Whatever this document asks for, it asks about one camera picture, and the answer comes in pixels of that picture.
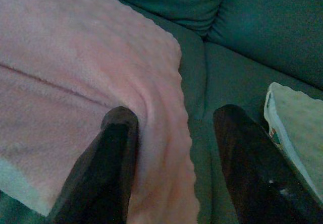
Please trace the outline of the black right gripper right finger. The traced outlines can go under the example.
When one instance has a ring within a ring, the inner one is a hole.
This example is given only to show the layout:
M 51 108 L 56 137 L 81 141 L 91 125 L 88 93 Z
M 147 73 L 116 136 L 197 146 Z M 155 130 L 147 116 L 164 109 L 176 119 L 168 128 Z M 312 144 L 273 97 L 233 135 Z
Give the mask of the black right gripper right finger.
M 323 206 L 245 110 L 224 105 L 213 123 L 239 224 L 323 224 Z

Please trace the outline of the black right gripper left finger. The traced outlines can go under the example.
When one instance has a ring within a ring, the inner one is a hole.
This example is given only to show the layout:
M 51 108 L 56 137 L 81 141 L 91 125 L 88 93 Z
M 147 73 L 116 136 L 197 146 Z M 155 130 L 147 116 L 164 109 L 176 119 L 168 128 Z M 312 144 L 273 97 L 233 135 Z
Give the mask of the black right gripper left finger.
M 75 162 L 47 224 L 126 224 L 137 161 L 138 120 L 115 107 Z

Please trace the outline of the pink dotted plush pillow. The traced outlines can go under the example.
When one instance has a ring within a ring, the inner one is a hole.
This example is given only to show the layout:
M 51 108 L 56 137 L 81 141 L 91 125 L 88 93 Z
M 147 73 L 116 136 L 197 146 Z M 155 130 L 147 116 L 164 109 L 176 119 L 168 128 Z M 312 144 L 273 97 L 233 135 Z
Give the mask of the pink dotted plush pillow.
M 173 35 L 118 0 L 0 0 L 0 190 L 48 216 L 104 115 L 140 147 L 127 224 L 197 224 Z

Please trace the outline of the dark green leather sofa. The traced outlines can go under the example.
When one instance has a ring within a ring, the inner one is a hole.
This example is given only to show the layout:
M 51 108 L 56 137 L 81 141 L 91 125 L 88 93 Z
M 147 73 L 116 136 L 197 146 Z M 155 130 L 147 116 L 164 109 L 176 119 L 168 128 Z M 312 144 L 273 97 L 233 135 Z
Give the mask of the dark green leather sofa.
M 323 0 L 118 0 L 171 33 L 192 144 L 197 224 L 238 224 L 222 172 L 213 113 L 233 104 L 267 127 L 268 86 L 323 99 Z M 0 224 L 47 224 L 0 190 Z

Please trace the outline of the white textured cushion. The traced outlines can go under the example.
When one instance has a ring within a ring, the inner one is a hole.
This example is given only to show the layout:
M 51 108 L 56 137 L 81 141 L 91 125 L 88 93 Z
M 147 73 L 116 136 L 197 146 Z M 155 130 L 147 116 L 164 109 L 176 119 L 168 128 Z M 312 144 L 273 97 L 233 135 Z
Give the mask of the white textured cushion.
M 323 100 L 273 82 L 263 115 L 275 146 L 323 205 Z

